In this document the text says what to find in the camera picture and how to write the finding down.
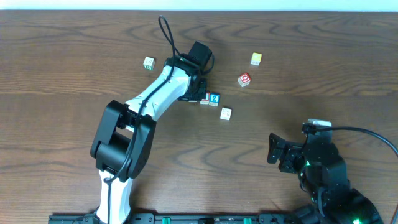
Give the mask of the red letter I block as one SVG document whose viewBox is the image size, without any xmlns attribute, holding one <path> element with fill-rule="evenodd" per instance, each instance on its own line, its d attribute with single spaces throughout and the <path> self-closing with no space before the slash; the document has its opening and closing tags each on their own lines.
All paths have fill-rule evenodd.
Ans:
<svg viewBox="0 0 398 224">
<path fill-rule="evenodd" d="M 210 102 L 210 92 L 207 91 L 206 94 L 205 94 L 204 99 L 201 100 L 200 104 L 201 105 L 208 105 L 209 102 Z"/>
</svg>

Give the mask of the blue number 2 block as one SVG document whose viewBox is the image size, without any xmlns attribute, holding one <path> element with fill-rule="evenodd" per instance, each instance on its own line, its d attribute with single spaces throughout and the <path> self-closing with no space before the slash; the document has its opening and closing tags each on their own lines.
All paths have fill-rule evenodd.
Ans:
<svg viewBox="0 0 398 224">
<path fill-rule="evenodd" d="M 219 102 L 220 102 L 220 95 L 212 93 L 210 95 L 209 105 L 210 106 L 218 106 Z"/>
</svg>

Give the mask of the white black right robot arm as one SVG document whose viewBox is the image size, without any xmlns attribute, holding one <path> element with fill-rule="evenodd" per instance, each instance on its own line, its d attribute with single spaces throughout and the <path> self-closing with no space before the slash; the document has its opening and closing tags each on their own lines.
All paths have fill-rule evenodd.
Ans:
<svg viewBox="0 0 398 224">
<path fill-rule="evenodd" d="M 303 144 L 269 135 L 267 162 L 297 174 L 312 204 L 293 211 L 286 223 L 382 223 L 373 203 L 351 187 L 347 166 L 332 143 L 332 132 L 308 134 Z"/>
</svg>

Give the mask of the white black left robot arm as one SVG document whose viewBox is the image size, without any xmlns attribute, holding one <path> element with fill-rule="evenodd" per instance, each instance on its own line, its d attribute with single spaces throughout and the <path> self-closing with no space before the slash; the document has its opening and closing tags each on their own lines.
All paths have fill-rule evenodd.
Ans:
<svg viewBox="0 0 398 224">
<path fill-rule="evenodd" d="M 102 181 L 96 212 L 101 223 L 127 221 L 132 181 L 147 163 L 159 118 L 176 100 L 204 99 L 209 60 L 210 56 L 187 54 L 168 58 L 159 77 L 142 93 L 105 107 L 90 151 Z"/>
</svg>

